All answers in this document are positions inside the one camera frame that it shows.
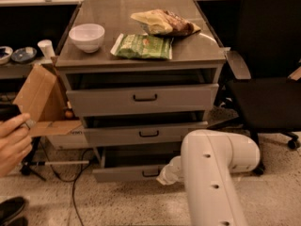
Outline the person's hand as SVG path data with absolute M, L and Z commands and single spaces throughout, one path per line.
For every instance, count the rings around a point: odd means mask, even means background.
M 0 177 L 8 175 L 30 153 L 32 139 L 23 124 L 27 113 L 0 122 Z

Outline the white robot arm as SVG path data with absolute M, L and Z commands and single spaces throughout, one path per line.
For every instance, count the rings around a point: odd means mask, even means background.
M 183 182 L 192 226 L 248 226 L 231 179 L 260 162 L 260 150 L 249 137 L 196 130 L 182 141 L 181 154 L 162 168 L 157 181 Z

